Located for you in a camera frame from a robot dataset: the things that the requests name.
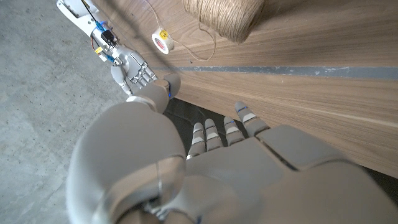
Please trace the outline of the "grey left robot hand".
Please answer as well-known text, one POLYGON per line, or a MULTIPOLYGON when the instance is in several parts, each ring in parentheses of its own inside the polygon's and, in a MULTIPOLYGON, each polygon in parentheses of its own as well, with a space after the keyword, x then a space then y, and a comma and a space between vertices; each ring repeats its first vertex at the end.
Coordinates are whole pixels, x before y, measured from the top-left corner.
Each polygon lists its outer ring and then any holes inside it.
POLYGON ((397 206, 342 152, 291 126, 269 127, 242 102, 244 129, 196 124, 184 149, 164 111, 180 87, 155 80, 106 110, 73 151, 72 223, 396 223, 397 206))

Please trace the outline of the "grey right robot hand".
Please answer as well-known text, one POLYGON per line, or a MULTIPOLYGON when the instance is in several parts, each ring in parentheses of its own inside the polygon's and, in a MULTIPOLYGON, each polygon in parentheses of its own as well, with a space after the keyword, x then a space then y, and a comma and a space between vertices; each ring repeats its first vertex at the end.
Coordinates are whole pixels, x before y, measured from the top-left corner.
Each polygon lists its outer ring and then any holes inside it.
POLYGON ((114 47, 111 56, 113 80, 128 96, 158 79, 144 58, 125 45, 114 47))

